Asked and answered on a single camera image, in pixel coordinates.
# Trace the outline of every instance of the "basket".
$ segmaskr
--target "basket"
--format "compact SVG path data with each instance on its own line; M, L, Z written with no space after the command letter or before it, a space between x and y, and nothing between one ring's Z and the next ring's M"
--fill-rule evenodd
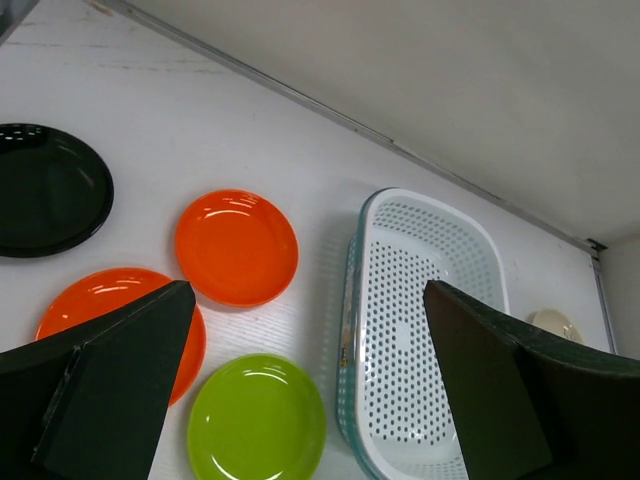
M508 313L500 257L477 222L407 190L373 195L349 246L336 402L371 478L468 478L422 301L436 279Z

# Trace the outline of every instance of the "white tabletop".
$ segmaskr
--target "white tabletop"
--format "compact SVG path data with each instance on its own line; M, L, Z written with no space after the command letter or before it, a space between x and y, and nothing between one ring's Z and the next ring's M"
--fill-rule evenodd
M300 264L289 289L250 310L198 297L208 350L194 388L168 414L151 479L194 478L186 421L223 363L272 352L306 369L324 399L325 454L314 478L360 479L334 417L346 246L378 189L420 192L481 223L502 256L512 314L569 316L608 351L589 255L135 22L80 0L42 0L0 47L0 123L67 131L109 165L111 216L84 244L48 258L0 259L0 351L32 340L39 317L75 280L116 266L181 278L173 231L191 200L220 188L270 199L294 226Z

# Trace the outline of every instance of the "lime green plate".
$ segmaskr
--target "lime green plate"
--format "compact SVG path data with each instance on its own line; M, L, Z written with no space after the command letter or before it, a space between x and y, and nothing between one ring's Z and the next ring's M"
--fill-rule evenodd
M274 355L227 363L202 387L187 443L199 480L306 480L326 437L309 376Z

